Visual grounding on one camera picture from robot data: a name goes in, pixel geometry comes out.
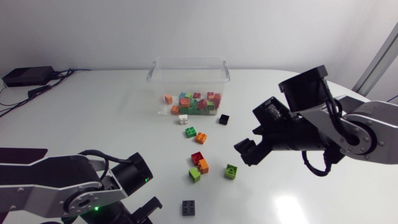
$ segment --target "metal frame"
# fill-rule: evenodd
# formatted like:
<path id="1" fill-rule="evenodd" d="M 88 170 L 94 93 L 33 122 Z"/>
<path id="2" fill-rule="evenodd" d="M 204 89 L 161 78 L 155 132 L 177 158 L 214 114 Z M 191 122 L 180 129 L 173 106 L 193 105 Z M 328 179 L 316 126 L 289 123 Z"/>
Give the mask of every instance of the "metal frame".
<path id="1" fill-rule="evenodd" d="M 387 37 L 379 52 L 373 58 L 361 78 L 353 87 L 353 91 L 366 96 L 398 55 L 398 23 Z"/>

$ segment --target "toy building block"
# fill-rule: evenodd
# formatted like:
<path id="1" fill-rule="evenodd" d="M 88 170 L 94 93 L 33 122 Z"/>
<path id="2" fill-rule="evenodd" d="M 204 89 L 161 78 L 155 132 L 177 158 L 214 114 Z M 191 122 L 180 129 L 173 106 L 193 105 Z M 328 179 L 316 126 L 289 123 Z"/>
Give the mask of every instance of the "toy building block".
<path id="1" fill-rule="evenodd" d="M 188 114 L 193 115 L 193 108 L 188 108 Z"/>
<path id="2" fill-rule="evenodd" d="M 190 100 L 188 98 L 181 98 L 181 107 L 188 108 L 190 104 Z"/>
<path id="3" fill-rule="evenodd" d="M 194 216 L 195 215 L 195 201 L 187 200 L 182 201 L 182 216 Z"/>
<path id="4" fill-rule="evenodd" d="M 200 152 L 196 152 L 191 155 L 192 162 L 194 163 L 195 166 L 199 164 L 199 161 L 203 158 L 203 155 Z"/>
<path id="5" fill-rule="evenodd" d="M 194 97 L 194 98 L 200 98 L 200 93 L 194 93 L 194 94 L 193 94 L 193 97 Z"/>
<path id="6" fill-rule="evenodd" d="M 208 100 L 208 101 L 213 101 L 213 100 L 214 100 L 214 95 L 208 96 L 208 97 L 207 97 L 207 100 Z"/>
<path id="7" fill-rule="evenodd" d="M 192 138 L 194 136 L 197 135 L 197 131 L 195 130 L 195 128 L 191 127 L 191 128 L 187 128 L 185 130 L 185 133 L 187 134 L 188 138 Z"/>
<path id="8" fill-rule="evenodd" d="M 206 159 L 199 160 L 199 170 L 202 174 L 207 174 L 209 172 L 209 166 L 207 165 Z"/>
<path id="9" fill-rule="evenodd" d="M 189 170 L 189 176 L 192 178 L 193 182 L 196 183 L 200 180 L 200 172 L 198 168 L 193 167 Z"/>
<path id="10" fill-rule="evenodd" d="M 180 119 L 180 124 L 188 124 L 188 115 L 180 115 L 178 118 Z"/>
<path id="11" fill-rule="evenodd" d="M 179 106 L 172 106 L 172 109 L 170 110 L 171 114 L 178 115 L 178 112 L 180 111 Z"/>
<path id="12" fill-rule="evenodd" d="M 218 121 L 220 124 L 226 125 L 228 123 L 229 116 L 222 114 L 220 120 Z"/>
<path id="13" fill-rule="evenodd" d="M 180 114 L 187 114 L 187 113 L 188 113 L 188 108 L 180 107 Z"/>
<path id="14" fill-rule="evenodd" d="M 203 109 L 205 109 L 207 107 L 207 101 L 206 101 L 206 99 L 201 99 L 199 102 L 198 102 L 198 109 L 199 110 L 203 110 Z"/>
<path id="15" fill-rule="evenodd" d="M 166 101 L 166 103 L 167 103 L 168 105 L 170 105 L 170 104 L 173 103 L 173 98 L 172 98 L 172 96 L 170 96 L 169 94 L 164 95 L 164 100 Z"/>
<path id="16" fill-rule="evenodd" d="M 214 106 L 216 107 L 216 110 L 218 109 L 218 107 L 220 106 L 221 100 L 216 100 L 214 99 Z"/>
<path id="17" fill-rule="evenodd" d="M 199 103 L 199 101 L 198 101 L 197 99 L 192 99 L 192 100 L 191 100 L 191 107 L 192 107 L 194 110 L 198 109 L 198 103 Z"/>
<path id="18" fill-rule="evenodd" d="M 214 106 L 214 102 L 207 102 L 207 110 L 214 110 L 215 106 Z"/>
<path id="19" fill-rule="evenodd" d="M 192 93 L 185 94 L 185 97 L 188 98 L 188 99 L 192 99 L 192 96 L 193 96 Z"/>
<path id="20" fill-rule="evenodd" d="M 221 100 L 221 94 L 216 93 L 216 94 L 214 95 L 214 100 Z"/>
<path id="21" fill-rule="evenodd" d="M 196 142 L 199 142 L 200 144 L 204 144 L 205 141 L 206 141 L 206 138 L 207 138 L 207 135 L 206 135 L 206 134 L 204 134 L 204 133 L 198 133 L 197 136 L 196 136 L 196 138 L 195 138 L 195 141 L 196 141 Z"/>
<path id="22" fill-rule="evenodd" d="M 236 166 L 232 166 L 232 165 L 227 164 L 224 176 L 225 177 L 229 177 L 231 179 L 235 179 L 236 171 L 238 171 L 238 168 Z"/>

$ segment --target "white wall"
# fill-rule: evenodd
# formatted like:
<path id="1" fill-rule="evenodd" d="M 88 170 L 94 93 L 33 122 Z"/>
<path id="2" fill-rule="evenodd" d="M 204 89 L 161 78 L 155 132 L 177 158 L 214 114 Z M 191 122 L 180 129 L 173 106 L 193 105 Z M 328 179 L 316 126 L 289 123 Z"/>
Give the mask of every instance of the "white wall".
<path id="1" fill-rule="evenodd" d="M 220 55 L 230 68 L 325 64 L 351 88 L 395 23 L 396 0 L 0 0 L 0 75 L 15 67 L 149 68 Z"/>

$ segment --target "lime green lego brick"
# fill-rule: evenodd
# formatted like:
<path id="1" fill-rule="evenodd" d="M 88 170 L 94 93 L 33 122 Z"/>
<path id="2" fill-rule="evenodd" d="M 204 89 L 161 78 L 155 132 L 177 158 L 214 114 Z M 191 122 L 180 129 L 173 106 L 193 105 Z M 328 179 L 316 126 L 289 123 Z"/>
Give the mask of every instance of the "lime green lego brick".
<path id="1" fill-rule="evenodd" d="M 196 110 L 196 109 L 198 109 L 198 100 L 197 99 L 192 99 L 191 100 L 191 107 L 194 109 L 194 110 Z"/>
<path id="2" fill-rule="evenodd" d="M 207 110 L 214 110 L 214 109 L 215 109 L 214 102 L 207 101 Z"/>
<path id="3" fill-rule="evenodd" d="M 188 114 L 193 115 L 193 108 L 188 108 Z"/>
<path id="4" fill-rule="evenodd" d="M 192 93 L 187 93 L 187 94 L 185 94 L 185 97 L 186 97 L 186 98 L 189 98 L 189 99 L 192 99 Z"/>
<path id="5" fill-rule="evenodd" d="M 236 166 L 232 166 L 232 165 L 227 164 L 224 176 L 225 177 L 229 177 L 231 179 L 235 179 L 236 171 L 238 171 L 238 168 Z"/>
<path id="6" fill-rule="evenodd" d="M 193 127 L 187 128 L 185 130 L 185 133 L 187 134 L 188 138 L 192 138 L 192 137 L 195 137 L 197 135 L 197 131 Z"/>
<path id="7" fill-rule="evenodd" d="M 188 108 L 180 108 L 180 114 L 188 114 Z"/>
<path id="8" fill-rule="evenodd" d="M 193 182 L 196 183 L 200 180 L 200 171 L 197 167 L 193 167 L 189 170 L 189 176 L 192 178 Z"/>

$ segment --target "black cable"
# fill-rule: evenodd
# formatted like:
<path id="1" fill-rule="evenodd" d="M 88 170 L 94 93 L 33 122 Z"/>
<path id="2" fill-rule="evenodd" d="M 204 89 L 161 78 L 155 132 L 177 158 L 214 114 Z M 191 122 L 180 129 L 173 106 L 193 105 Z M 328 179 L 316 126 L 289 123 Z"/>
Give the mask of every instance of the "black cable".
<path id="1" fill-rule="evenodd" d="M 313 167 L 310 163 L 310 161 L 308 161 L 307 158 L 307 152 L 306 151 L 302 151 L 301 155 L 303 157 L 304 160 L 304 164 L 308 167 L 308 169 L 315 175 L 319 176 L 319 177 L 324 177 L 326 175 L 329 174 L 330 170 L 331 170 L 331 162 L 328 162 L 326 159 L 324 159 L 323 161 L 325 162 L 326 168 L 325 171 L 322 170 L 318 170 L 317 168 Z"/>
<path id="2" fill-rule="evenodd" d="M 95 150 L 95 149 L 85 150 L 79 154 L 84 155 L 84 156 L 98 156 L 98 157 L 107 159 L 109 161 L 117 162 L 117 163 L 121 163 L 121 164 L 130 164 L 131 163 L 131 161 L 128 159 L 118 159 L 116 157 L 109 156 L 109 155 L 107 155 L 99 150 Z"/>
<path id="3" fill-rule="evenodd" d="M 71 68 L 69 68 L 68 70 L 64 70 L 64 71 L 61 71 L 61 72 L 54 72 L 56 75 L 61 74 L 61 77 L 59 77 L 59 81 L 58 81 L 58 82 L 56 82 L 56 83 L 54 83 L 53 85 L 49 86 L 47 89 L 45 89 L 45 90 L 43 90 L 43 91 L 40 91 L 40 92 L 38 92 L 38 93 L 36 93 L 36 94 L 34 94 L 34 95 L 28 97 L 28 99 L 23 100 L 23 101 L 18 102 L 18 103 L 14 103 L 14 104 L 11 104 L 11 105 L 5 105 L 5 104 L 0 103 L 0 105 L 3 105 L 3 106 L 12 106 L 11 108 L 7 108 L 7 109 L 4 109 L 4 110 L 0 111 L 0 112 L 6 111 L 6 112 L 0 114 L 0 118 L 3 117 L 4 115 L 10 113 L 12 110 L 14 110 L 14 109 L 16 109 L 16 108 L 18 108 L 18 107 L 20 107 L 20 106 L 25 105 L 27 102 L 33 100 L 34 98 L 36 98 L 37 96 L 39 96 L 39 95 L 45 93 L 46 91 L 51 90 L 53 87 L 55 87 L 55 86 L 57 86 L 59 83 L 61 83 L 64 79 L 68 78 L 70 75 L 72 75 L 73 73 L 75 73 L 75 71 L 80 71 L 80 70 L 90 71 L 89 69 L 81 69 L 81 68 L 79 68 L 79 69 L 71 69 Z"/>
<path id="4" fill-rule="evenodd" d="M 105 169 L 104 172 L 102 173 L 101 177 L 99 178 L 100 180 L 103 180 L 108 173 L 109 170 L 109 160 L 105 159 Z"/>
<path id="5" fill-rule="evenodd" d="M 5 86 L 4 88 L 2 88 L 2 89 L 0 90 L 0 94 L 2 93 L 2 91 L 3 91 L 5 88 L 7 88 L 7 87 Z"/>
<path id="6" fill-rule="evenodd" d="M 328 97 L 328 100 L 326 100 L 326 108 L 328 109 L 329 116 L 331 119 L 331 122 L 333 123 L 333 127 L 337 130 L 339 134 L 341 134 L 348 143 L 355 145 L 358 143 L 358 138 L 352 134 L 350 134 L 347 130 L 347 128 L 344 126 L 343 122 L 340 120 L 341 115 L 342 115 L 342 107 L 340 103 L 337 100 L 333 98 L 331 95 L 330 89 L 328 88 L 328 85 L 326 84 L 326 80 L 322 79 L 321 81 L 323 88 L 325 89 L 325 93 Z"/>
<path id="7" fill-rule="evenodd" d="M 393 100 L 393 99 L 395 99 L 395 98 L 397 98 L 398 97 L 398 95 L 396 95 L 396 96 L 394 96 L 393 98 L 391 98 L 390 100 L 387 100 L 387 103 L 388 102 L 390 102 L 391 100 Z"/>

